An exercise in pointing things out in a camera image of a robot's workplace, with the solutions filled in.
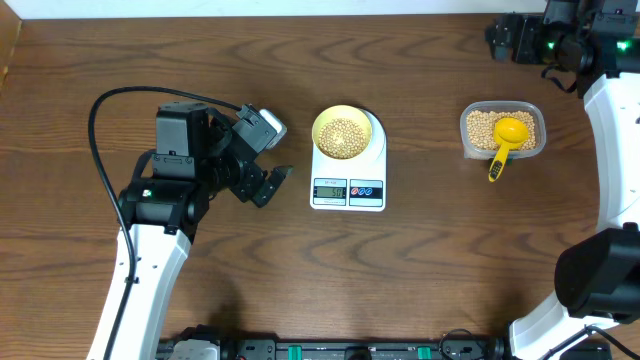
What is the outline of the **white digital kitchen scale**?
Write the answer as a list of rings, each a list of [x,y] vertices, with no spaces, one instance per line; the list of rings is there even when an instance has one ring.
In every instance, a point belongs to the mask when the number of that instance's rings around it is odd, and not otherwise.
[[[372,141],[361,155],[336,160],[322,154],[313,143],[309,204],[315,210],[381,212],[385,209],[387,137],[378,118],[361,110],[373,126]]]

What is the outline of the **cardboard box edge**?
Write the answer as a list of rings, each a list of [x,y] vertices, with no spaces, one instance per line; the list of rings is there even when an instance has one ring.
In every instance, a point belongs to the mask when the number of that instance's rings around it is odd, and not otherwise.
[[[4,89],[9,73],[9,65],[22,28],[22,19],[5,0],[1,0],[0,22],[0,88]]]

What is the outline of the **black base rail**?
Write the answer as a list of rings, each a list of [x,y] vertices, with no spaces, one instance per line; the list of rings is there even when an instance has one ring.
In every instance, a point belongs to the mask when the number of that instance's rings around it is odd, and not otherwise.
[[[164,360],[488,360],[508,359],[500,339],[463,332],[443,339],[419,341],[285,341],[268,333],[225,334],[198,325],[159,343],[157,359]]]

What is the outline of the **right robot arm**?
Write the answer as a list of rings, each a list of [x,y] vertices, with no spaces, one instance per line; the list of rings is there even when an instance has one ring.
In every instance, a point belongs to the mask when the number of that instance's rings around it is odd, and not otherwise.
[[[576,93],[593,131],[599,214],[596,232],[565,250],[554,290],[505,339],[490,359],[594,358],[577,351],[598,334],[629,358],[636,353],[609,329],[639,318],[639,15],[634,1],[549,1],[540,15],[505,13],[485,30],[495,60],[541,65],[574,74]]]

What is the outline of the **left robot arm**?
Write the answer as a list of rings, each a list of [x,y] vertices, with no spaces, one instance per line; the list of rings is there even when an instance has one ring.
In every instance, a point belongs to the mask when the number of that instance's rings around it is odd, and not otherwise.
[[[230,190],[265,206],[290,174],[256,159],[286,134],[270,111],[242,106],[234,118],[203,103],[173,102],[156,114],[156,146],[140,156],[115,199],[121,228],[91,359],[155,357],[171,293],[211,200]]]

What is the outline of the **soybeans in container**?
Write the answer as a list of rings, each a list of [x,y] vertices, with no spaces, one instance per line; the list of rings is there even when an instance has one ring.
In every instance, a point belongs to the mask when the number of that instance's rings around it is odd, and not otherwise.
[[[495,125],[502,118],[515,118],[528,129],[529,137],[520,150],[533,150],[537,146],[535,135],[536,122],[532,114],[524,111],[516,112],[484,112],[474,110],[466,116],[468,137],[472,145],[482,150],[498,150],[499,145],[494,140]]]

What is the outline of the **clear plastic container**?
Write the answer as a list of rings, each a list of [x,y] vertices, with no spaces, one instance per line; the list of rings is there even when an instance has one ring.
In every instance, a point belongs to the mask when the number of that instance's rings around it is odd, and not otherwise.
[[[538,155],[546,145],[546,127],[541,111],[531,103],[522,101],[481,101],[469,105],[460,116],[460,132],[463,143],[464,157],[474,160],[489,160],[496,155],[497,150],[482,150],[471,144],[468,132],[466,116],[474,111],[480,110],[484,112],[516,112],[524,111],[533,115],[536,122],[535,135],[537,136],[537,146],[533,150],[516,149],[509,153],[509,158],[520,159],[529,158]]]

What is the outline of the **pale yellow bowl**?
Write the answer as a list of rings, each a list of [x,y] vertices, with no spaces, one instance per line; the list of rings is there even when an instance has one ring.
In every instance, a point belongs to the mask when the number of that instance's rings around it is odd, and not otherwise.
[[[353,106],[336,105],[336,106],[329,107],[329,108],[325,109],[324,111],[322,111],[316,117],[316,119],[315,119],[315,121],[313,123],[313,126],[312,126],[312,140],[313,140],[314,145],[318,149],[319,149],[319,147],[317,146],[317,141],[318,141],[319,132],[320,132],[321,128],[325,124],[330,122],[331,120],[338,119],[338,118],[346,118],[346,119],[351,119],[351,120],[356,121],[359,125],[361,125],[363,128],[366,129],[366,131],[367,131],[367,133],[369,135],[369,139],[370,139],[369,144],[371,143],[372,137],[373,137],[373,126],[372,126],[371,121],[369,120],[368,116],[365,114],[365,112],[363,110],[361,110],[359,108],[356,108],[356,107],[353,107]]]

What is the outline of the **yellow measuring scoop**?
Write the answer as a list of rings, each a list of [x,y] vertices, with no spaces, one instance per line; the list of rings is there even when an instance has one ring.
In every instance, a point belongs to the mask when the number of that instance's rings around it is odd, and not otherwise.
[[[512,117],[500,119],[494,128],[494,141],[498,150],[489,168],[488,179],[495,182],[499,179],[509,152],[520,148],[529,138],[529,130],[520,120]]]

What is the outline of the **soybeans in bowl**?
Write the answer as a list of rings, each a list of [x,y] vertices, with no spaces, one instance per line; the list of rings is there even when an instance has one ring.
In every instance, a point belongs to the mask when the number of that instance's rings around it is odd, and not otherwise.
[[[356,121],[338,118],[321,128],[317,146],[331,158],[346,160],[362,153],[369,141],[366,129]]]

